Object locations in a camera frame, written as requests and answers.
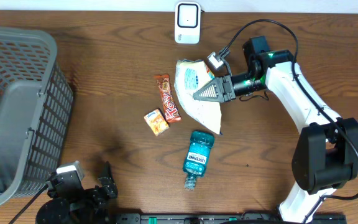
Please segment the large white snack bag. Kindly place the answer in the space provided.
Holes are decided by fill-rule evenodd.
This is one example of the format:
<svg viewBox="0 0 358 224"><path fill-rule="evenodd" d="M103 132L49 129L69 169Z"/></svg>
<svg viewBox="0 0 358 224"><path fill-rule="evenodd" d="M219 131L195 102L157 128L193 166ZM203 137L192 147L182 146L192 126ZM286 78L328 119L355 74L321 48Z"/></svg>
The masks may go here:
<svg viewBox="0 0 358 224"><path fill-rule="evenodd" d="M220 135L221 108L218 102L199 101L193 94L215 76L202 60L178 60L175 71L175 91L184 111L204 127Z"/></svg>

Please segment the red chocolate bar wrapper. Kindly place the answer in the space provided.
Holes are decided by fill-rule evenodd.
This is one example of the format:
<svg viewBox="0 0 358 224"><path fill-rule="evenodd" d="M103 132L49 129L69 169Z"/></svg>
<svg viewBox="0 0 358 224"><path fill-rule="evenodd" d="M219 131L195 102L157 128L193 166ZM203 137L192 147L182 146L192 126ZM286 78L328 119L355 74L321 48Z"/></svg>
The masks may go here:
<svg viewBox="0 0 358 224"><path fill-rule="evenodd" d="M181 121L181 116L172 97L169 74L155 75L154 78L160 91L165 119L168 123Z"/></svg>

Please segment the small orange box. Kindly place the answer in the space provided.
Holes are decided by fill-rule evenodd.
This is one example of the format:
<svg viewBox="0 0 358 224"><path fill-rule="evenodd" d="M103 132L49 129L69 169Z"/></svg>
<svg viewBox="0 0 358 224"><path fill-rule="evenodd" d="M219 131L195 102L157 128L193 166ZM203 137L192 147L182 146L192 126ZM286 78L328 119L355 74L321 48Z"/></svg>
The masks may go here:
<svg viewBox="0 0 358 224"><path fill-rule="evenodd" d="M162 134L170 128L159 109L151 111L144 116L144 119L155 136Z"/></svg>

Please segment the teal mouthwash bottle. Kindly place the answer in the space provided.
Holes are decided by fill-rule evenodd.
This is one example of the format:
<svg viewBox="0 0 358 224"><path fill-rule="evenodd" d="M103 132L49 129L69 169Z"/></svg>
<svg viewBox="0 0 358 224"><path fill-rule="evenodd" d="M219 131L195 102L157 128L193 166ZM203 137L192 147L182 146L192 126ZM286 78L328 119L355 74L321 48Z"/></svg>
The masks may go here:
<svg viewBox="0 0 358 224"><path fill-rule="evenodd" d="M213 135L201 131L192 132L189 149L182 167L186 174L184 186L187 190L194 190L197 179L205 175L213 146Z"/></svg>

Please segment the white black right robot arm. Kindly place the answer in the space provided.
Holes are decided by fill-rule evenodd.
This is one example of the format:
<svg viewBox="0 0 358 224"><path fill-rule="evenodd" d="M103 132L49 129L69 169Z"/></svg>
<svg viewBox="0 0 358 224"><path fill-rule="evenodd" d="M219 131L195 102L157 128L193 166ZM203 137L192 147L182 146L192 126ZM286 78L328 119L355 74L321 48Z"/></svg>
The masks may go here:
<svg viewBox="0 0 358 224"><path fill-rule="evenodd" d="M212 79L193 99L225 103L259 90L274 93L300 134L291 162L295 184L278 212L285 223L311 223L319 206L358 175L358 122L319 97L289 50L271 50L264 36L242 48L248 71Z"/></svg>

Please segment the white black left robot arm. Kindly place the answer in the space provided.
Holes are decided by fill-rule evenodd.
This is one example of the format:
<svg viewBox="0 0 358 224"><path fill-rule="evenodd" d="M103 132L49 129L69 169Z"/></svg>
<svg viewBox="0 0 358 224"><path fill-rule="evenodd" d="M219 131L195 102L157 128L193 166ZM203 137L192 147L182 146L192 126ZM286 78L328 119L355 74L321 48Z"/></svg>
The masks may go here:
<svg viewBox="0 0 358 224"><path fill-rule="evenodd" d="M35 222L110 223L108 203L118 196L110 163L104 163L99 185L84 189L81 183L84 176L79 161L58 167L47 181L51 200L39 209Z"/></svg>

